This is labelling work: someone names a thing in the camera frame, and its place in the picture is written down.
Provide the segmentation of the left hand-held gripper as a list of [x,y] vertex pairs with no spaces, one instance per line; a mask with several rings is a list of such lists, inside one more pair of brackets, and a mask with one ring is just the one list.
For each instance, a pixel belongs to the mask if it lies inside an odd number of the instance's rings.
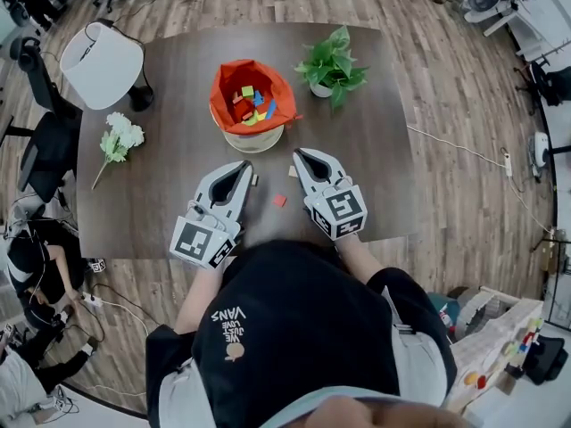
[[[178,216],[170,253],[200,268],[220,268],[244,232],[237,221],[252,178],[252,164],[244,160],[223,165],[204,176],[195,192],[197,202],[189,203],[184,217]],[[222,217],[205,207],[213,207]]]

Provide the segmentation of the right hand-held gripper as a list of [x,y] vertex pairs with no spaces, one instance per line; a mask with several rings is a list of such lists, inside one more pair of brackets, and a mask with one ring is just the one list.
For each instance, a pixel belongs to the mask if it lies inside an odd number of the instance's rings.
[[318,228],[332,241],[361,231],[368,210],[360,187],[330,187],[346,176],[340,161],[314,149],[295,149],[293,160],[297,177],[307,195],[305,206]]

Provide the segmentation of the person's right forearm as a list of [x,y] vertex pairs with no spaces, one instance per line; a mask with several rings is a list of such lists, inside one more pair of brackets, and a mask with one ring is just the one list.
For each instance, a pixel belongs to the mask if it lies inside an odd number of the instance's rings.
[[375,274],[383,269],[368,246],[356,234],[337,240],[335,247],[351,274],[363,284],[367,284]]

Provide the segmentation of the person's left forearm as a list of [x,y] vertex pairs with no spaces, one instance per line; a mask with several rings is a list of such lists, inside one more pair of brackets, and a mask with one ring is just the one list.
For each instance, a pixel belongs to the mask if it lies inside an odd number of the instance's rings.
[[224,269],[199,267],[175,322],[177,334],[195,332],[222,285]]

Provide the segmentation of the beige fabric basket red lining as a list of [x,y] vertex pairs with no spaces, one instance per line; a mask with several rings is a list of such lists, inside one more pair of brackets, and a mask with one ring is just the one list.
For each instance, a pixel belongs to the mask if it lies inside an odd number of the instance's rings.
[[[271,119],[252,127],[234,122],[230,114],[232,94],[244,86],[253,86],[266,96],[266,100],[277,102],[277,110]],[[277,70],[251,59],[219,66],[211,86],[209,109],[227,142],[244,153],[267,151],[279,141],[286,126],[300,118],[289,83]]]

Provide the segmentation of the potted green plant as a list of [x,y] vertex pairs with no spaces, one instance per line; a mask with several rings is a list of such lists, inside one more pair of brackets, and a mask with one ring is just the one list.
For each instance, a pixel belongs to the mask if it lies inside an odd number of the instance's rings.
[[367,83],[368,67],[355,67],[351,36],[346,25],[334,30],[328,38],[306,45],[308,57],[294,71],[319,98],[327,98],[332,111],[341,108],[350,92]]

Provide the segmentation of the white artificial flower bouquet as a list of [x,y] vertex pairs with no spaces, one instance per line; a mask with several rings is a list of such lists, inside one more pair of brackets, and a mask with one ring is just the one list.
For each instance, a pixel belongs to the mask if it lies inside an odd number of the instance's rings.
[[100,148],[104,154],[104,160],[92,184],[92,189],[95,189],[108,165],[126,161],[128,152],[145,141],[144,130],[133,124],[123,113],[115,111],[108,114],[105,121],[110,129],[106,130],[102,136]]

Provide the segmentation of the person's black t-shirt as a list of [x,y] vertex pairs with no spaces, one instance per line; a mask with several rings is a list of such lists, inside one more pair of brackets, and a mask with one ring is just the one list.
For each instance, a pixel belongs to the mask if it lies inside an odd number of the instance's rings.
[[335,247],[272,241],[224,267],[195,332],[146,341],[151,428],[278,428],[332,396],[444,408],[457,367],[443,321],[405,271],[367,284]]

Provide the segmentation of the white shade table lamp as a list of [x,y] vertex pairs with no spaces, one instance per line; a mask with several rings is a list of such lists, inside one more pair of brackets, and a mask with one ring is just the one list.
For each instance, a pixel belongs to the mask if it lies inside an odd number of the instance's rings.
[[91,110],[108,109],[126,96],[133,111],[153,102],[144,48],[111,21],[93,21],[78,32],[63,51],[60,69]]

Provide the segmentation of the teal waste bin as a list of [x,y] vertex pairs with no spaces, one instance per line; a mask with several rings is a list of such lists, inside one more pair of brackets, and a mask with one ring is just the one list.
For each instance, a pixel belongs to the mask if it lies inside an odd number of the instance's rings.
[[448,329],[454,329],[460,312],[460,306],[456,299],[448,296],[430,292],[428,294],[429,300],[432,302],[434,308]]

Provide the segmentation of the black office chair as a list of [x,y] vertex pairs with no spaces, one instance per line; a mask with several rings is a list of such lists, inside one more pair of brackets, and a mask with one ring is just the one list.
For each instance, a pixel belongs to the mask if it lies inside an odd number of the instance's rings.
[[34,37],[12,41],[10,57],[27,74],[32,94],[46,113],[31,132],[21,162],[19,189],[31,187],[44,203],[55,196],[66,173],[77,171],[83,111],[65,100],[51,80]]
[[530,116],[535,114],[541,99],[549,106],[559,106],[564,101],[571,102],[571,66],[562,70],[545,72],[543,63],[531,62],[521,69],[514,69],[524,80],[524,86],[516,86],[518,92],[527,92],[531,96]]

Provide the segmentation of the white round device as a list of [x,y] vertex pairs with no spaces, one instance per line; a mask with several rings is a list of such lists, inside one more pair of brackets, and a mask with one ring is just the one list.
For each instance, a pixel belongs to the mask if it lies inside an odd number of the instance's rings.
[[542,170],[549,156],[549,138],[546,133],[536,131],[528,138],[528,160],[536,183],[541,182]]

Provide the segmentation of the wooden toy board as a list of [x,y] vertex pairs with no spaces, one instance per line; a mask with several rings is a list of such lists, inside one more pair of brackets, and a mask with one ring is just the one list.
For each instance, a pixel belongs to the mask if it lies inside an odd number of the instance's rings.
[[543,302],[481,286],[460,295],[451,350],[458,375],[445,407],[466,416],[483,396],[515,383],[543,326]]

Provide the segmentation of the white desk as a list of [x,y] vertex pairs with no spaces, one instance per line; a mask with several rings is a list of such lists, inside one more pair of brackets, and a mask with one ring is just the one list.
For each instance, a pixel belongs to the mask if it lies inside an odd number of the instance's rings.
[[494,23],[484,31],[490,37],[504,27],[516,39],[519,50],[527,60],[532,56],[546,54],[559,48],[571,49],[571,0],[523,0],[517,3],[518,9],[494,16]]

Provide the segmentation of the black bag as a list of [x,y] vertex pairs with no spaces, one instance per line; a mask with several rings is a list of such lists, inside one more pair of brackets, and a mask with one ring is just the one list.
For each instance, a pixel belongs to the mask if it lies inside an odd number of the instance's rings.
[[554,381],[568,359],[565,340],[539,335],[527,353],[523,369],[535,385]]

